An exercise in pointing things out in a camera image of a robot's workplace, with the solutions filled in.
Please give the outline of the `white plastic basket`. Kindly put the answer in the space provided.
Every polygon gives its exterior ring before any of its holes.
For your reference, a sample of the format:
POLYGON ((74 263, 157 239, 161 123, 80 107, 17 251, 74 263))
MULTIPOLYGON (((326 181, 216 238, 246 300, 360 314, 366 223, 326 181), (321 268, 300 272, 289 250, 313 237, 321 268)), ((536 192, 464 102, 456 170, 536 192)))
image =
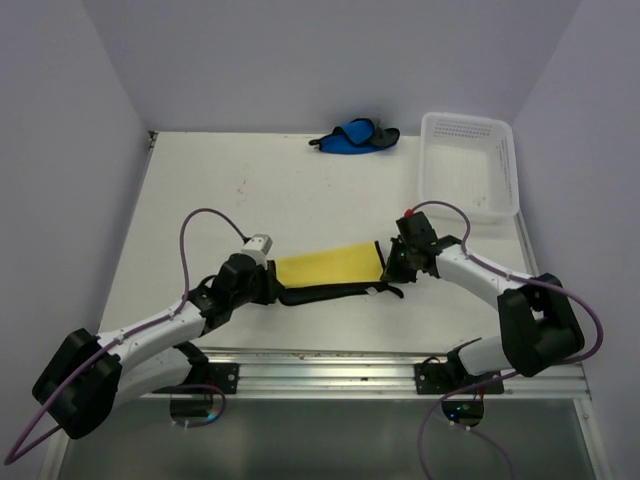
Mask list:
POLYGON ((487 117, 425 114, 417 196, 453 204, 478 223, 517 216, 520 197, 511 126, 487 117))

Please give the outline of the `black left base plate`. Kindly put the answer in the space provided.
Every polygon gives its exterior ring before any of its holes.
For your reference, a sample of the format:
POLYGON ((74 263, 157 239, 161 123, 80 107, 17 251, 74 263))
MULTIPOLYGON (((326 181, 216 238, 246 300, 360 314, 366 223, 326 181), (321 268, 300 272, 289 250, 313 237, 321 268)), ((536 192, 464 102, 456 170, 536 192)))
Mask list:
POLYGON ((176 386, 166 386, 154 390, 154 393, 205 394, 213 395, 220 391, 225 395, 235 394, 240 378, 238 363, 208 363, 195 366, 185 380, 176 386))

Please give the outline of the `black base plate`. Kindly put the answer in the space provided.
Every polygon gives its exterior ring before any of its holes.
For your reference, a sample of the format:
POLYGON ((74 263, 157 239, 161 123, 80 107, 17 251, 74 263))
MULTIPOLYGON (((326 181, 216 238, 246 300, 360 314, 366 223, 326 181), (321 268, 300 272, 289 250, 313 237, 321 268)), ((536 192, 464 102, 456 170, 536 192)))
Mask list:
POLYGON ((185 380, 176 386, 166 386, 154 390, 154 393, 205 394, 213 395, 220 391, 225 395, 235 394, 240 378, 238 363, 208 363, 195 366, 185 380))
POLYGON ((442 361, 435 356, 415 363, 413 370, 416 393, 419 395, 444 395, 500 375, 499 371, 471 375, 460 361, 449 359, 442 361))

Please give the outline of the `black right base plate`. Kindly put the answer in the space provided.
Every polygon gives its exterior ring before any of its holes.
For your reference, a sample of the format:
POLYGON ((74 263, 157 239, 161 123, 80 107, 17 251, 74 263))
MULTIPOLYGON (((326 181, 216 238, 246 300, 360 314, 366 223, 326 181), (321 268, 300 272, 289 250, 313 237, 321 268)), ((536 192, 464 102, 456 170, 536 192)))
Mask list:
POLYGON ((413 370, 416 393, 419 395, 444 395, 500 375, 499 371, 471 375, 460 361, 449 359, 442 361, 435 356, 415 363, 413 370))

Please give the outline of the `blue towel dark trim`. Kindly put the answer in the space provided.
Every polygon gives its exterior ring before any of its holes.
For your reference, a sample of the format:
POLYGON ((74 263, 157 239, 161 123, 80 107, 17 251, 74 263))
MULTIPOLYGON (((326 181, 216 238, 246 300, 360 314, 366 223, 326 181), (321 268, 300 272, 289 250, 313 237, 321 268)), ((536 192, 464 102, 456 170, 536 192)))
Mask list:
POLYGON ((378 119, 356 118, 336 126, 327 135, 309 140, 308 145, 323 153, 358 155, 392 148, 400 137, 397 128, 383 128, 378 119))

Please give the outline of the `aluminium mounting rail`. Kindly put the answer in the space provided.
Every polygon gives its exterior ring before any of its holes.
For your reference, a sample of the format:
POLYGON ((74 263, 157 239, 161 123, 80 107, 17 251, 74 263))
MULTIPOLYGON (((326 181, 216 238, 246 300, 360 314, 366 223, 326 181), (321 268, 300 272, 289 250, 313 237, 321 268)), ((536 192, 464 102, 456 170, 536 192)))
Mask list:
MULTIPOLYGON (((414 399, 443 395, 416 393, 413 365, 421 357, 401 354, 204 349, 196 364, 238 363, 235 394, 244 399, 414 399)), ((532 377, 500 373, 470 385, 469 398, 585 399, 583 369, 552 367, 532 377)))

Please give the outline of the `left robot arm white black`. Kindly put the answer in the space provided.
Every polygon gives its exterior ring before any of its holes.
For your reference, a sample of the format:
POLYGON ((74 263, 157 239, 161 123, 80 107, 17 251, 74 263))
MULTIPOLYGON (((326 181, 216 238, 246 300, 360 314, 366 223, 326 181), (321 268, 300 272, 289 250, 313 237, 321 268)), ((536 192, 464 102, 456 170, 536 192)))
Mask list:
POLYGON ((265 255, 235 253, 212 282, 201 282, 157 318, 99 335, 84 328, 69 334, 32 395, 69 437, 79 439, 116 407, 146 393, 173 386, 197 392, 208 369, 193 340, 225 325, 236 309, 265 299, 267 291, 265 255))

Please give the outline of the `yellow towel black trim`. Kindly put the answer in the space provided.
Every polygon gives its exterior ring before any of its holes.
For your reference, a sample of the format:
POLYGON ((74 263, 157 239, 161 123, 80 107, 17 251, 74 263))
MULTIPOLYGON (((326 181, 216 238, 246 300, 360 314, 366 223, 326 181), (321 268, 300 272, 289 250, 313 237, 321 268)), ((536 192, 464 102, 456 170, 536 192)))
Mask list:
POLYGON ((382 280, 385 267, 377 241, 268 262, 269 272, 281 286, 278 300, 290 307, 383 292, 402 299, 402 290, 382 280))

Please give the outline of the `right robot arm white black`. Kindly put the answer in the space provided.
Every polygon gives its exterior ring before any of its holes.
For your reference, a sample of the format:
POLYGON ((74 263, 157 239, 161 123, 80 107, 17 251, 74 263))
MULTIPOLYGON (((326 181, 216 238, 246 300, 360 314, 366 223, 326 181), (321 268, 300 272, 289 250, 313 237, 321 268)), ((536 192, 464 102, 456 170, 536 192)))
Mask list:
POLYGON ((396 226, 399 235, 391 239, 384 281, 414 283, 418 273, 428 274, 463 288, 497 312, 497 336, 473 340, 447 354, 445 379, 454 391, 468 392, 482 375, 506 369, 532 377, 584 347, 581 327, 555 276, 518 280, 499 273, 495 263, 482 267, 460 239, 438 237, 422 212, 401 217, 396 226))

